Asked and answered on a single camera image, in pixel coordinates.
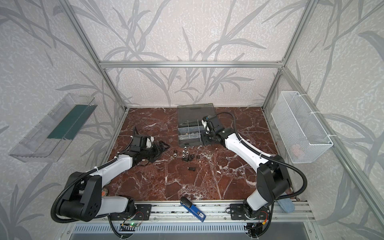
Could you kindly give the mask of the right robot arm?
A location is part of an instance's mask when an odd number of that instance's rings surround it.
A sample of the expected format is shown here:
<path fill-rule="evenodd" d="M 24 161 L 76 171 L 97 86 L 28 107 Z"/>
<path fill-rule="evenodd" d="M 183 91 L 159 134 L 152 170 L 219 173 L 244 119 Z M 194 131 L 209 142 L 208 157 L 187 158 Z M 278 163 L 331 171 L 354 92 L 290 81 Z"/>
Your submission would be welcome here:
<path fill-rule="evenodd" d="M 227 114 L 233 118 L 233 128 L 224 127 L 219 119 L 220 113 L 203 117 L 202 124 L 211 142 L 221 144 L 234 152 L 257 173 L 256 190 L 243 203 L 245 216 L 255 219 L 263 207 L 302 194 L 308 186 L 305 174 L 285 163 L 281 156 L 267 154 L 246 141 L 237 131 L 236 117 L 232 113 Z M 286 195 L 285 192 L 292 185 L 289 169 L 302 178 L 303 184 L 299 190 Z"/>

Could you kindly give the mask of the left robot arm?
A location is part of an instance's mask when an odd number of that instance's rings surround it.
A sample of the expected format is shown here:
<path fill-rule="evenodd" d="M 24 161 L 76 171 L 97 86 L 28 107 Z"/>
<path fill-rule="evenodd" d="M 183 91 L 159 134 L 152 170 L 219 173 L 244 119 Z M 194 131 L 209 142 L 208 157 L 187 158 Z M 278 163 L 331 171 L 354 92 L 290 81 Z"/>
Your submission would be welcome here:
<path fill-rule="evenodd" d="M 112 160 L 87 172 L 72 173 L 64 189 L 53 202 L 50 211 L 52 220 L 65 224 L 89 222 L 117 213 L 134 216 L 137 208 L 132 198 L 103 196 L 103 187 L 142 161 L 154 163 L 169 148 L 169 144 L 156 142 L 151 136 L 135 135 L 128 146 L 118 152 Z"/>

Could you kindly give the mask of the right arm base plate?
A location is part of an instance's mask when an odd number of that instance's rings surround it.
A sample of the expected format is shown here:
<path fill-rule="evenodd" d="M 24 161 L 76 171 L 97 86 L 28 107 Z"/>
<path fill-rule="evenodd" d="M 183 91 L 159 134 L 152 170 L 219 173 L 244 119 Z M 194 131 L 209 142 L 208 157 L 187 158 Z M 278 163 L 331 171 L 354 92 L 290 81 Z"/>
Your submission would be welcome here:
<path fill-rule="evenodd" d="M 230 215 L 232 220 L 260 220 L 268 219 L 270 213 L 269 208 L 262 206 L 259 210 L 253 210 L 248 205 L 230 204 Z"/>

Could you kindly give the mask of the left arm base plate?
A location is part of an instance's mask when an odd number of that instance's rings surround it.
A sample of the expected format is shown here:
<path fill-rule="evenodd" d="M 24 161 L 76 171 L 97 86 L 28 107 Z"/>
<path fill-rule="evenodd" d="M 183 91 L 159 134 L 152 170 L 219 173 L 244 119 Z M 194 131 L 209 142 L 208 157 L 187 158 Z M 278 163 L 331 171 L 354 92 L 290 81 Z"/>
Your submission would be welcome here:
<path fill-rule="evenodd" d="M 128 208 L 122 213 L 111 214 L 112 221 L 148 221 L 152 210 L 151 204 L 135 204 L 135 207 L 128 206 Z"/>

